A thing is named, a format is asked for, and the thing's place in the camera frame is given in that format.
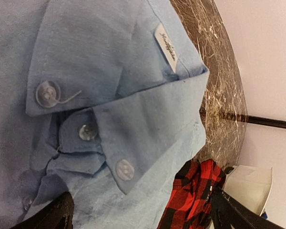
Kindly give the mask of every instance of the white label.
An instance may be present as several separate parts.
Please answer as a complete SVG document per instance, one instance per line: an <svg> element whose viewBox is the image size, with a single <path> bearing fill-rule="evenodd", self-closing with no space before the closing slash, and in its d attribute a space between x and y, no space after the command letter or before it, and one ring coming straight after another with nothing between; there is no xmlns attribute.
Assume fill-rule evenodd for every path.
<svg viewBox="0 0 286 229"><path fill-rule="evenodd" d="M171 40L169 39L163 25L157 27L154 33L156 40L158 41L168 63L170 64L174 73L176 73L176 67L178 62L178 57L175 52L175 48L172 46Z"/></svg>

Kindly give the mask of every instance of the red plaid shirt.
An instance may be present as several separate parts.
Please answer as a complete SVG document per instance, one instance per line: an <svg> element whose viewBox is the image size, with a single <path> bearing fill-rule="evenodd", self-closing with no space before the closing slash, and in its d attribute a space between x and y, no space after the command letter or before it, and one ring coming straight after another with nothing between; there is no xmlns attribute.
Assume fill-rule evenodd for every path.
<svg viewBox="0 0 286 229"><path fill-rule="evenodd" d="M190 160L176 174L171 198L158 229L204 229L211 222L210 196L222 187L225 173L213 160Z"/></svg>

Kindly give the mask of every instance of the translucent button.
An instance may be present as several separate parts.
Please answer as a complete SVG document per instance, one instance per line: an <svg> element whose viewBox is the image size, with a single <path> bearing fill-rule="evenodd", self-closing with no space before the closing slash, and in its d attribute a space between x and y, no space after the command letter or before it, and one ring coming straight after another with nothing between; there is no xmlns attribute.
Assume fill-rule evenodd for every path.
<svg viewBox="0 0 286 229"><path fill-rule="evenodd" d="M133 166L125 159L116 163L115 170L118 177L122 180L131 180L134 176Z"/></svg>
<svg viewBox="0 0 286 229"><path fill-rule="evenodd" d="M32 200L30 197L23 198L22 205L23 205L24 210L28 211L31 204L32 204Z"/></svg>
<svg viewBox="0 0 286 229"><path fill-rule="evenodd" d="M96 123L90 123L87 125L83 125L79 129L78 134L79 134L81 140L84 140L84 141L93 140L98 134L97 124Z"/></svg>
<svg viewBox="0 0 286 229"><path fill-rule="evenodd" d="M35 97L40 106L51 108L59 102L61 89L56 83L45 81L37 87Z"/></svg>

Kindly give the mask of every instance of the light blue shirt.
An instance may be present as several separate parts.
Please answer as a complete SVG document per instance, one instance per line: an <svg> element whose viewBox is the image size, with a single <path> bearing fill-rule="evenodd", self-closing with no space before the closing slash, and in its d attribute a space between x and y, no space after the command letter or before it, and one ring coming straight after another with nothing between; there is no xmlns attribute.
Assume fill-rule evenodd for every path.
<svg viewBox="0 0 286 229"><path fill-rule="evenodd" d="M0 229L64 191L75 229L156 228L208 74L169 0L0 1Z"/></svg>

